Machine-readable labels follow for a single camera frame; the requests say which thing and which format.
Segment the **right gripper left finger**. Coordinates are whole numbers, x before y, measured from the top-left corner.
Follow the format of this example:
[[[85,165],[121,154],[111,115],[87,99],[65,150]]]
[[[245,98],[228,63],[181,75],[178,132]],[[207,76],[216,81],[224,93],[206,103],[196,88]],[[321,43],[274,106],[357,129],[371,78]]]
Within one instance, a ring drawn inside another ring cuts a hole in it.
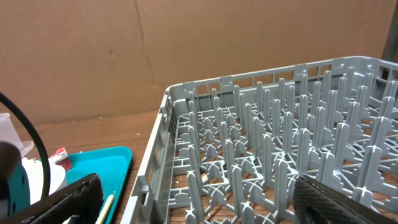
[[[102,183],[98,174],[92,173],[2,219],[4,224],[63,223],[77,216],[77,223],[94,224],[104,201]]]

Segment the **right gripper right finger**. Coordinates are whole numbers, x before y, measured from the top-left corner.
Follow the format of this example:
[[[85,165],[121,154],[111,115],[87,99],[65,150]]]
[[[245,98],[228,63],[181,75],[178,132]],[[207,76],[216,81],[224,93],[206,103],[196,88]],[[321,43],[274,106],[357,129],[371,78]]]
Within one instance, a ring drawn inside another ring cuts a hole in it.
[[[293,208],[300,224],[393,224],[394,220],[350,199],[308,175],[296,178]]]

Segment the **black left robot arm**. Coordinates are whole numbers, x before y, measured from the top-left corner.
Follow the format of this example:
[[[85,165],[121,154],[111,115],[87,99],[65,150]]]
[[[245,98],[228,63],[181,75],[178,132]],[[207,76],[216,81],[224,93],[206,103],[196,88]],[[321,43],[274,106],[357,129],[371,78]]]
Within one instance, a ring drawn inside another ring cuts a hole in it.
[[[1,219],[30,206],[30,188],[22,157],[15,145],[1,141]]]

